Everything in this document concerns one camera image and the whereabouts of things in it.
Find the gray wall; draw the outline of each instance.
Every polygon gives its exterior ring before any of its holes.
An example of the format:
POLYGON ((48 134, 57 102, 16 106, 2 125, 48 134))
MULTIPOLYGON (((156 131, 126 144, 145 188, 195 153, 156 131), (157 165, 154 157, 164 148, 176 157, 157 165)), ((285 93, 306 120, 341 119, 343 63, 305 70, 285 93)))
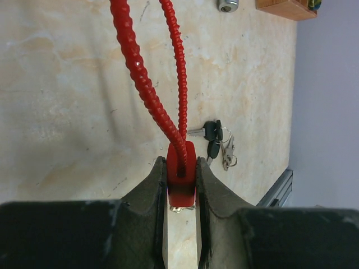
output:
POLYGON ((298 24, 292 205, 359 208, 359 1, 298 24))

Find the metal keyring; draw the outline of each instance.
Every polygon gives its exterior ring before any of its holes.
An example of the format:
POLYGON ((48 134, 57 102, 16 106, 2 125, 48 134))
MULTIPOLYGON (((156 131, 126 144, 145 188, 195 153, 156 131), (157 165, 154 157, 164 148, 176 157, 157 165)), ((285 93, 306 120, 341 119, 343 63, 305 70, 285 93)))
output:
POLYGON ((228 129, 227 127, 221 127, 221 129, 227 130, 227 132, 229 132, 229 137, 228 137, 228 139, 227 139, 226 141, 224 141, 224 142, 216 142, 216 144, 219 144, 219 145, 227 143, 227 142, 232 138, 232 132, 231 132, 230 129, 228 129))
POLYGON ((229 155, 229 156, 227 156, 227 159, 230 158, 230 157, 236 158, 236 162, 235 162, 234 164, 227 165, 227 167, 234 167, 234 166, 236 166, 237 163, 238 163, 238 158, 237 158, 236 156, 234 156, 234 155, 229 155))

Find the red rope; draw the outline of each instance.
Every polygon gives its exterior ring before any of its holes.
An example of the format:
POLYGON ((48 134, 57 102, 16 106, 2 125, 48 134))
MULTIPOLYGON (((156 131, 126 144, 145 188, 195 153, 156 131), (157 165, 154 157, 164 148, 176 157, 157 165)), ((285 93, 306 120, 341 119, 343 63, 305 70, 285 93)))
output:
POLYGON ((184 48, 181 40, 180 26, 177 24, 176 15, 170 0, 159 0, 166 17, 168 30, 174 47, 174 58, 176 59, 178 78, 178 130, 183 140, 187 136, 187 75, 184 48))
POLYGON ((144 101, 149 113, 176 150, 178 160, 177 174, 180 176, 186 174, 187 165, 187 151, 185 146, 187 127, 186 69, 182 41, 179 37, 180 33, 178 32, 179 26, 176 23, 172 3, 169 0, 162 0, 161 3, 171 32, 172 44, 174 45, 180 93, 180 119, 178 126, 181 133, 177 130, 163 108, 156 95, 156 91, 152 86, 152 81, 148 78, 143 58, 140 55, 140 47, 136 42, 136 34, 132 29, 132 18, 130 17, 130 7, 128 6, 127 1, 111 0, 111 13, 113 15, 114 26, 117 30, 117 40, 121 45, 122 54, 125 56, 126 66, 130 70, 130 76, 135 82, 135 87, 139 91, 140 97, 144 101))

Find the wooden crate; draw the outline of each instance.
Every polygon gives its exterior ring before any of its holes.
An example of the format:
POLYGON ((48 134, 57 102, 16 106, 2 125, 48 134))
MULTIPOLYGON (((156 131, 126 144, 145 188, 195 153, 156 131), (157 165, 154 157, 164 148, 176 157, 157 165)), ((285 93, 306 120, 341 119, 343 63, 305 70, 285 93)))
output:
POLYGON ((256 0, 256 8, 293 21, 316 18, 316 11, 308 9, 308 0, 256 0))

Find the key ring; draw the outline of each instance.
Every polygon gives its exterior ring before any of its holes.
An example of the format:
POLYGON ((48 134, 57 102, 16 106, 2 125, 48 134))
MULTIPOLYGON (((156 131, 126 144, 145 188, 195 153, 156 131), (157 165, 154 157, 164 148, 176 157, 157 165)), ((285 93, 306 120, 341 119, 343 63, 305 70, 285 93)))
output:
POLYGON ((222 145, 222 144, 225 144, 227 143, 231 138, 232 138, 232 132, 230 129, 228 129, 227 127, 221 127, 221 129, 224 129, 224 130, 227 130, 227 132, 229 133, 229 137, 226 141, 224 142, 216 142, 216 144, 219 144, 219 145, 222 145))
POLYGON ((238 158, 237 158, 236 156, 234 156, 234 155, 228 155, 228 156, 224 159, 224 161, 225 161, 226 163, 228 163, 227 160, 228 160, 228 158, 230 158, 230 157, 236 158, 236 161, 234 162, 234 164, 230 164, 230 165, 227 164, 227 167, 234 167, 234 166, 236 166, 237 163, 238 163, 238 158))

